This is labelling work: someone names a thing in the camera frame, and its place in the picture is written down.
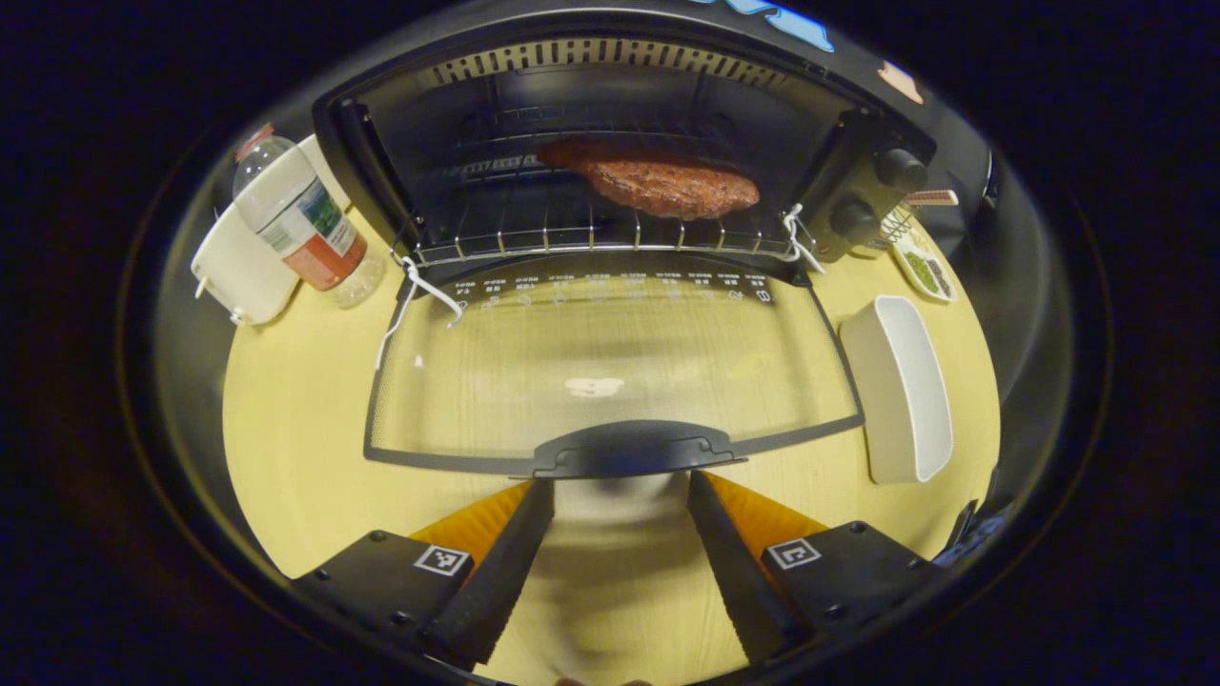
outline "bottle label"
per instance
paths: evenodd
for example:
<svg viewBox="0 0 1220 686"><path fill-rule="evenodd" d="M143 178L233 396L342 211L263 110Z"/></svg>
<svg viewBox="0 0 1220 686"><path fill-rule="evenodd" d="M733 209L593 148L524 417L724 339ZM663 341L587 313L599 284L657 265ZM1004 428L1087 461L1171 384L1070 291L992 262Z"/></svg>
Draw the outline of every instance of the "bottle label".
<svg viewBox="0 0 1220 686"><path fill-rule="evenodd" d="M348 253L356 237L355 227L316 178L290 208L259 232L281 258L300 250L316 234L339 255Z"/></svg>
<svg viewBox="0 0 1220 686"><path fill-rule="evenodd" d="M314 182L289 206L257 232L284 262L318 291L348 277L365 256L360 238L322 182Z"/></svg>

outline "white container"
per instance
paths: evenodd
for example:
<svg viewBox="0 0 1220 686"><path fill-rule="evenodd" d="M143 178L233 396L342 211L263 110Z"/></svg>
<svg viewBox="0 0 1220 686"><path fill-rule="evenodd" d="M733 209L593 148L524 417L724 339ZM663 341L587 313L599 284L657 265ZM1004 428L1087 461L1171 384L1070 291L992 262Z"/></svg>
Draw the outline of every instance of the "white container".
<svg viewBox="0 0 1220 686"><path fill-rule="evenodd" d="M245 226L233 205L200 243L190 272L199 280L195 298L211 293L235 325L273 320L300 281L271 245Z"/></svg>
<svg viewBox="0 0 1220 686"><path fill-rule="evenodd" d="M864 405L872 480L928 481L953 455L953 421L919 310L906 298L881 295L843 322L839 338Z"/></svg>

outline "meat patty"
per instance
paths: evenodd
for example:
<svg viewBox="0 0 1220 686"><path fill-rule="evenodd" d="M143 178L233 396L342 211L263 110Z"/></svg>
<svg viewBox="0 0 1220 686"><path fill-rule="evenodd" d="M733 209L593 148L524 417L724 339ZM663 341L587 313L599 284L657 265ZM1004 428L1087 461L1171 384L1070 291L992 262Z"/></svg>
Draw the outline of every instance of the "meat patty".
<svg viewBox="0 0 1220 686"><path fill-rule="evenodd" d="M759 201L753 181L673 153L571 138L540 146L538 160L572 170L615 203L658 217L716 218Z"/></svg>

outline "oven vent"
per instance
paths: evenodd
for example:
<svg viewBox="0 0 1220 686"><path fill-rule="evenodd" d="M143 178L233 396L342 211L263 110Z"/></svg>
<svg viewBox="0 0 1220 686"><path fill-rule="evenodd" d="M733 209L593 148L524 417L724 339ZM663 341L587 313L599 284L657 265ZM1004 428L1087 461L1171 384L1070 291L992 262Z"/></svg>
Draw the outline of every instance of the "oven vent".
<svg viewBox="0 0 1220 686"><path fill-rule="evenodd" d="M578 68L583 65L659 67L706 73L767 90L778 87L787 78L762 65L704 48L630 38L559 38L505 45L445 60L411 74L411 78L423 90L431 90L510 71Z"/></svg>

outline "white string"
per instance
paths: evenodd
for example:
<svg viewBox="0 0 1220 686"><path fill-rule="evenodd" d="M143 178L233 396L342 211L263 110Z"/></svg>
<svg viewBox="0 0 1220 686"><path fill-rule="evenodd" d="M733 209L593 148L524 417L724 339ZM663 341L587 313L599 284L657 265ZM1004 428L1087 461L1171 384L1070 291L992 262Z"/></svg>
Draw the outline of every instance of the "white string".
<svg viewBox="0 0 1220 686"><path fill-rule="evenodd" d="M406 299L403 300L403 309L398 311L398 317L394 319L394 326L389 327L389 331L386 332L386 336L382 336L381 348L377 349L377 365L373 367L375 370L381 369L382 358L386 356L386 344L389 343L390 336L394 336L394 332L398 331L399 325L403 323L403 315L406 314L406 308L410 306L411 299L415 298L416 288L422 286L425 291L432 293L442 303L449 305L449 309L451 309L456 315L454 320L449 322L449 328L453 328L455 323L461 321L461 315L462 315L461 305L455 303L453 298L450 298L443 291L440 291L436 286L432 286L431 283L425 281L423 277L420 276L420 269L415 266L415 262L411 260L411 258L406 255L398 255L396 253L394 253L393 249L390 249L389 254L395 262L406 266L406 277L411 280L411 289L406 292Z"/></svg>
<svg viewBox="0 0 1220 686"><path fill-rule="evenodd" d="M815 258L814 254L809 251L809 248L805 248L800 243L800 240L797 240L797 222L800 221L797 218L797 215L800 214L800 210L804 210L804 208L800 205L800 203L797 203L795 205L792 206L792 210L789 210L788 214L783 215L783 227L788 229L788 239L792 242L792 253L780 259L786 262L794 262L800 258L805 258L805 261L808 261L809 265L814 267L814 271L816 271L817 273L826 273L826 270L822 269L822 265L821 262L817 261L817 258Z"/></svg>

